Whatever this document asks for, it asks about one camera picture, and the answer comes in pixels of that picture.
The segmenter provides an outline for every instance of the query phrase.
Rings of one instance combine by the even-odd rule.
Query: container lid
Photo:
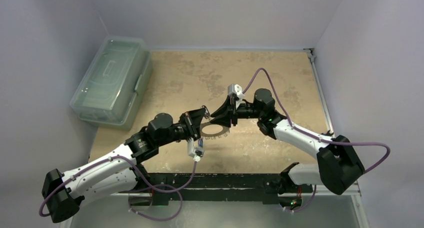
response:
[[[134,41],[108,38],[91,63],[72,105],[112,110],[142,46]]]

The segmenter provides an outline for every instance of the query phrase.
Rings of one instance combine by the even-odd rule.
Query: metal frame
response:
[[[318,89],[319,98],[321,99],[322,110],[324,111],[327,129],[330,130],[333,133],[333,136],[334,136],[334,128],[333,128],[332,121],[330,119],[329,109],[327,107],[327,102],[326,102],[326,99],[324,98],[323,89],[321,87],[321,83],[320,83],[320,80],[318,78],[317,68],[315,67],[315,58],[317,56],[314,55],[314,49],[305,49],[305,52],[307,54],[307,57],[309,58],[310,67],[312,68],[313,77],[314,77],[315,83],[316,83],[316,88]],[[359,188],[358,183],[355,183],[355,185],[357,187],[357,194],[352,194],[351,198],[352,198],[352,203],[354,205],[355,214],[356,214],[356,218],[358,220],[358,224],[361,228],[370,228],[368,218],[367,218],[367,215],[366,215],[365,210],[364,210],[364,206],[362,205],[361,190]]]

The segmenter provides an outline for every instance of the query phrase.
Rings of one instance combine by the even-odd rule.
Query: black joint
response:
[[[316,154],[319,175],[322,183],[335,194],[343,194],[361,175],[365,169],[349,140],[339,135],[333,141],[346,145],[330,144]]]
[[[289,172],[293,167],[295,167],[298,164],[299,162],[292,163],[280,173],[281,179],[280,179],[278,194],[292,193],[293,190],[297,190],[298,186],[295,183],[293,183],[292,179],[289,176]]]
[[[44,185],[41,190],[41,194],[46,198],[54,189],[63,183],[62,174],[54,169],[46,174]],[[53,223],[62,222],[74,214],[80,209],[80,203],[84,199],[83,196],[73,199],[70,196],[70,189],[61,188],[47,201],[47,209],[50,213],[51,220]]]

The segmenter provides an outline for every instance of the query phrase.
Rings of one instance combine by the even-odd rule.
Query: black ring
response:
[[[206,123],[201,124],[200,125],[200,136],[201,137],[206,137],[206,138],[218,137],[218,136],[226,134],[230,130],[230,128],[228,128],[228,127],[219,125],[222,128],[222,130],[220,132],[218,132],[216,134],[206,134],[206,133],[204,133],[203,129],[207,126],[210,126],[210,125],[219,125],[219,124],[211,124],[210,122],[206,122]]]

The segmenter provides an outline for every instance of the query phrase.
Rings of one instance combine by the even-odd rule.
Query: floor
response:
[[[152,62],[153,72],[132,129],[99,128],[90,160],[115,149],[157,113],[169,113],[177,121],[181,113],[201,105],[213,112],[226,99],[228,85],[244,88],[260,67],[268,70],[294,122],[314,132],[326,132],[325,115],[304,52],[153,52]],[[258,88],[271,89],[263,73],[245,98],[251,101]],[[197,172],[279,173],[293,162],[315,162],[303,151],[264,136],[255,120],[240,120],[227,137],[206,140],[204,148]],[[148,172],[191,172],[193,160],[187,156],[187,143],[180,142],[161,147],[144,165]]]

